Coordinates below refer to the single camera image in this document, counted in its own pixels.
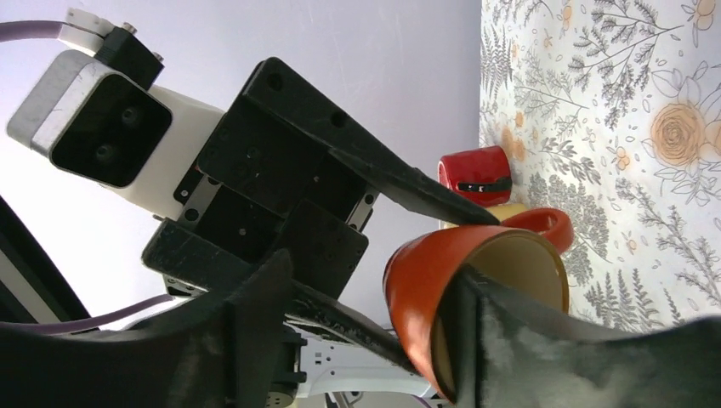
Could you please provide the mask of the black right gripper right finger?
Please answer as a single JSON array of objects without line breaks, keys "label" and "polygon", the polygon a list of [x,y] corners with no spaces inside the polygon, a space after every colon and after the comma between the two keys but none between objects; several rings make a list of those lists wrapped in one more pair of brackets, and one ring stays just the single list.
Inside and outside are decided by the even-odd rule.
[{"label": "black right gripper right finger", "polygon": [[477,303],[475,407],[717,407],[720,319],[645,334],[578,320],[461,269]]}]

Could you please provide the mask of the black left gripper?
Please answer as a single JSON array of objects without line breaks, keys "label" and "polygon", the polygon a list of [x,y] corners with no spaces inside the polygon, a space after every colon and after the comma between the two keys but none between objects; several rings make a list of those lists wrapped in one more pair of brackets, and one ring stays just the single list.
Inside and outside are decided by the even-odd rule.
[{"label": "black left gripper", "polygon": [[181,265],[200,246],[230,259],[237,274],[285,248],[296,281],[338,298],[368,245],[367,182],[412,213],[457,225],[500,224],[382,144],[329,151],[300,130],[305,108],[325,130],[349,121],[277,58],[256,66],[227,111],[160,88],[145,97],[142,204],[194,236],[193,243],[173,243],[157,235],[143,252],[145,266],[189,296],[219,279],[208,258]]}]

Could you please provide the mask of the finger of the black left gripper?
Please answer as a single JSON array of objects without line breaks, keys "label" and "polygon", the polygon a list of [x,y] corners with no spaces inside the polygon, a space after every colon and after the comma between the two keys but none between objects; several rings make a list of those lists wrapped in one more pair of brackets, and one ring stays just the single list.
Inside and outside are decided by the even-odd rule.
[{"label": "finger of the black left gripper", "polygon": [[286,312],[292,326],[336,343],[362,347],[413,375],[418,371],[397,337],[362,313],[300,282],[292,283],[292,301]]}]

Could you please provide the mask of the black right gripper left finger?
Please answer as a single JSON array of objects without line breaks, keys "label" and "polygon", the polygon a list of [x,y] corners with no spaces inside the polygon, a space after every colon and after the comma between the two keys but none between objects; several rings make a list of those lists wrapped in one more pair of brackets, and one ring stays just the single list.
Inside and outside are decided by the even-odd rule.
[{"label": "black right gripper left finger", "polygon": [[4,407],[262,407],[274,376],[292,261],[126,331],[1,331]]}]

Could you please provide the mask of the red mug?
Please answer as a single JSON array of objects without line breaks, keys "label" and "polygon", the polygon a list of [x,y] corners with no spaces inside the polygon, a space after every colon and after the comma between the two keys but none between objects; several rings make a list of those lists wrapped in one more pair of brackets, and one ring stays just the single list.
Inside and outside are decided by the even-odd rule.
[{"label": "red mug", "polygon": [[507,203],[513,186],[508,158],[497,145],[442,156],[438,179],[449,190],[482,207]]}]

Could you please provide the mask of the small orange mug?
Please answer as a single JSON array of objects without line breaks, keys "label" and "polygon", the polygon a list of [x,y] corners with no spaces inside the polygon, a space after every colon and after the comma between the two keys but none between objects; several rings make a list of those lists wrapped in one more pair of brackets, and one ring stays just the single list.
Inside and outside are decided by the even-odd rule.
[{"label": "small orange mug", "polygon": [[393,328],[419,373],[456,407],[475,407],[477,303],[461,269],[567,314],[560,259],[573,241],[569,216],[554,208],[520,212],[498,225],[467,224],[422,235],[389,259],[384,296]]}]

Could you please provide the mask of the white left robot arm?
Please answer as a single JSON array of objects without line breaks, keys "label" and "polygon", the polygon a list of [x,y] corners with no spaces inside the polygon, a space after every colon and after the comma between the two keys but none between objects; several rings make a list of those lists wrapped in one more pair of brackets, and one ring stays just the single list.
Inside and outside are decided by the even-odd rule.
[{"label": "white left robot arm", "polygon": [[162,224],[142,258],[193,294],[289,254],[270,403],[281,394],[430,395],[396,338],[338,301],[367,248],[363,229],[380,195],[456,224],[495,225],[495,216],[409,166],[277,58],[256,66],[193,160],[179,220]]}]

